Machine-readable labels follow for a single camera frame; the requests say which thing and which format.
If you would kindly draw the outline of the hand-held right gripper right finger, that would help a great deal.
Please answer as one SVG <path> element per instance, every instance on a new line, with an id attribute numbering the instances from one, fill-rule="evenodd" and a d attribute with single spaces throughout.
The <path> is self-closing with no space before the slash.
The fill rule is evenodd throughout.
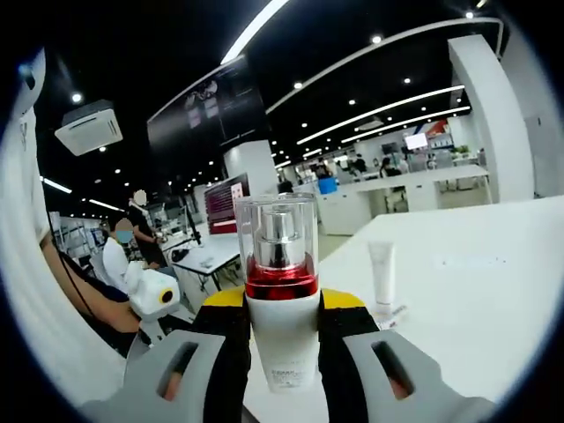
<path id="1" fill-rule="evenodd" d="M 356 296 L 328 288 L 318 309 L 322 376 L 331 422 L 486 422 L 494 403 L 465 397 L 439 364 L 393 330 L 380 330 Z"/>

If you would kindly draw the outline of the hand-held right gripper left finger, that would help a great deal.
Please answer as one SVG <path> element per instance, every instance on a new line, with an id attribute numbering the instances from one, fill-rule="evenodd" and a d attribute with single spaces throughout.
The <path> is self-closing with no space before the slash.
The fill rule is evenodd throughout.
<path id="1" fill-rule="evenodd" d="M 189 330 L 174 330 L 126 367 L 109 399 L 81 408 L 88 422 L 239 422 L 251 364 L 241 288 L 215 293 Z"/>

